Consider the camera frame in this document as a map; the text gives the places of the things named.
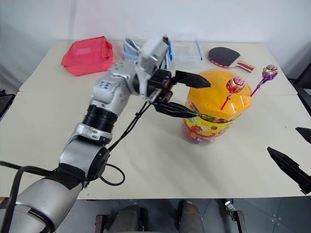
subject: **orange lid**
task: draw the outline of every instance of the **orange lid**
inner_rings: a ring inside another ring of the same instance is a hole
[[[226,87],[227,82],[234,77],[240,77],[240,75],[223,69],[208,69],[201,72],[200,75],[210,82],[211,87],[190,88],[188,99],[201,114],[231,119],[251,106],[252,97],[250,94],[252,89],[247,81],[244,81],[242,91],[232,94],[223,110],[220,110],[229,94]]]

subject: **white wall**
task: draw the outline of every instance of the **white wall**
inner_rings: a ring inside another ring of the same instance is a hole
[[[311,0],[1,0],[1,63],[21,83],[57,39],[150,38],[266,42],[296,77],[311,61]]]

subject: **pink pouch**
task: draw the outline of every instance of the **pink pouch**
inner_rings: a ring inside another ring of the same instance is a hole
[[[61,62],[71,74],[81,76],[108,70],[113,59],[112,44],[104,36],[74,42]]]

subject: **lollipop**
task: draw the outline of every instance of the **lollipop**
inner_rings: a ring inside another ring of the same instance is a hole
[[[244,88],[244,80],[240,77],[234,77],[233,79],[230,79],[227,82],[226,87],[229,91],[229,95],[227,96],[220,110],[223,110],[224,106],[226,105],[228,100],[231,98],[232,94],[242,91],[242,89]]]
[[[275,65],[268,65],[262,70],[262,80],[257,85],[251,96],[260,88],[261,85],[263,85],[265,82],[270,81],[274,79],[277,76],[278,70]]]

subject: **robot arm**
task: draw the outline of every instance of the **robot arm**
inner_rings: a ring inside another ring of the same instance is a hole
[[[11,203],[16,204],[14,214],[0,211],[0,222],[4,216],[1,233],[57,229],[80,191],[102,175],[109,157],[105,145],[111,141],[114,123],[131,94],[141,95],[159,112],[175,117],[196,116],[182,105],[169,103],[171,88],[177,82],[190,85],[189,78],[200,79],[201,87],[210,84],[198,75],[181,72],[172,78],[169,71],[160,70],[168,50],[163,41],[151,42],[144,48],[137,64],[118,62],[95,83],[87,114],[68,140],[58,168],[17,196],[17,201]]]

